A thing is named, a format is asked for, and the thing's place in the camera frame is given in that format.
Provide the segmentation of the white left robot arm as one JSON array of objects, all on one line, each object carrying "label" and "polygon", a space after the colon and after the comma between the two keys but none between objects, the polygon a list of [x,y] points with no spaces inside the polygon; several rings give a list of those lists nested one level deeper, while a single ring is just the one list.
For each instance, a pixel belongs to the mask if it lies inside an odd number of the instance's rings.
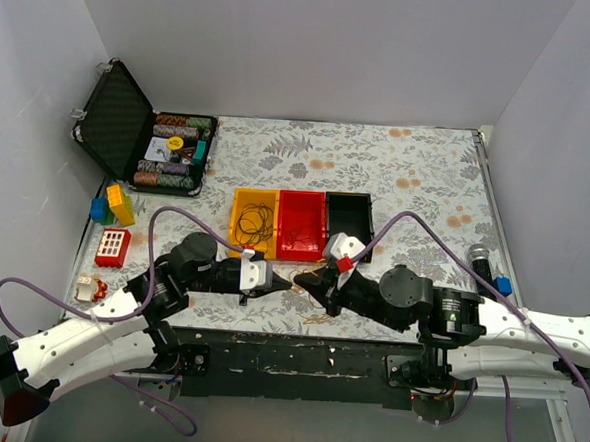
[{"label": "white left robot arm", "polygon": [[187,235],[169,253],[82,316],[24,336],[0,336],[0,419],[21,425],[65,393],[131,369],[174,370],[189,357],[168,322],[192,292],[240,301],[290,290],[261,252],[218,258],[214,237]]}]

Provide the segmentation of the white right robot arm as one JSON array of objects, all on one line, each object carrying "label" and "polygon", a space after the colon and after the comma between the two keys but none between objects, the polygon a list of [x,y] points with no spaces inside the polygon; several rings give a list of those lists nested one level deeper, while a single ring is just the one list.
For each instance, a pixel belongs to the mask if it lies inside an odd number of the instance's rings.
[{"label": "white right robot arm", "polygon": [[415,386],[511,376],[567,378],[590,388],[590,315],[516,316],[493,299],[436,287],[400,265],[378,281],[333,265],[294,281],[330,316],[349,310],[401,333],[414,329],[421,356],[399,366],[397,376]]}]

